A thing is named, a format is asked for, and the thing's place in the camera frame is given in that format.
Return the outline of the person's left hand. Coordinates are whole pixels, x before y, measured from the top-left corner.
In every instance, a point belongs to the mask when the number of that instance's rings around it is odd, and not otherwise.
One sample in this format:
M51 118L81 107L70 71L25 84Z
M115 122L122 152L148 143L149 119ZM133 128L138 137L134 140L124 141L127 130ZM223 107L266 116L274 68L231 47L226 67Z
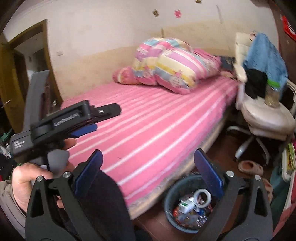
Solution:
M28 209L30 195L33 188L31 182L35 181L39 176L43 176L45 179L52 179L54 174L34 163L24 163L13 170L11 179L13 196L17 205L25 213Z

